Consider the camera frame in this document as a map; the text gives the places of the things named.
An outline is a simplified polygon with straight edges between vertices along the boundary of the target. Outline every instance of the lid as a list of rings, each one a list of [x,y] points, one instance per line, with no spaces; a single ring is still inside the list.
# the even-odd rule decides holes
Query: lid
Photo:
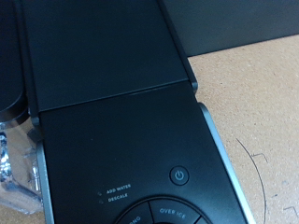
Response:
[[[157,1],[22,4],[39,112],[188,80]]]
[[[28,117],[13,5],[0,0],[0,123]]]

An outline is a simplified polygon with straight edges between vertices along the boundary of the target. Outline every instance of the metallic edge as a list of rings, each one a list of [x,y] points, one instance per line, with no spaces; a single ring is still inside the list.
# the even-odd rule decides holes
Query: metallic edge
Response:
[[[230,162],[230,159],[228,158],[228,155],[226,153],[226,150],[224,148],[224,145],[221,141],[221,138],[216,130],[216,127],[215,127],[215,124],[213,122],[213,119],[212,117],[210,116],[207,108],[205,105],[203,105],[202,103],[199,103],[199,106],[200,108],[202,109],[203,113],[204,113],[204,117],[206,119],[206,123],[207,123],[207,126],[208,126],[208,129],[211,131],[211,134],[213,136],[213,139],[216,143],[216,146],[218,148],[218,151],[221,155],[221,159],[224,163],[224,166],[225,166],[225,169],[228,173],[228,176],[230,177],[231,179],[231,182],[233,184],[233,187],[235,189],[235,194],[236,194],[236,197],[238,198],[240,204],[241,204],[241,207],[242,207],[242,210],[243,210],[243,213],[245,215],[245,218],[247,220],[247,222],[249,224],[256,224],[255,220],[254,220],[254,217],[250,211],[250,208],[249,208],[249,204],[246,200],[246,197],[244,195],[244,192],[237,180],[237,177],[236,177],[236,174],[235,174],[235,170]]]
[[[44,148],[42,143],[39,142],[36,148],[37,148],[37,164],[38,164],[38,171],[39,171],[39,179],[40,179],[40,186],[41,186],[44,211],[45,211],[45,220],[47,224],[54,224],[54,216],[53,216],[52,204],[50,200],[50,188],[49,188],[49,181],[48,181],[47,165],[46,165],[45,153],[44,153]]]

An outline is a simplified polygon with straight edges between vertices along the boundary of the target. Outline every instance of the wooden countertop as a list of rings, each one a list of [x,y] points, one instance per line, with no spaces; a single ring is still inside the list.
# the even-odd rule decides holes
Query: wooden countertop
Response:
[[[189,60],[257,223],[299,223],[299,35]],[[45,223],[3,206],[0,222]]]

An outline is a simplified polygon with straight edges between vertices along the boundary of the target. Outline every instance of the black coffee maker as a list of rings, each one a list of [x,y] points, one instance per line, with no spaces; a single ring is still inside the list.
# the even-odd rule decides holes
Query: black coffee maker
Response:
[[[162,1],[2,2],[0,122],[47,224],[255,223]]]

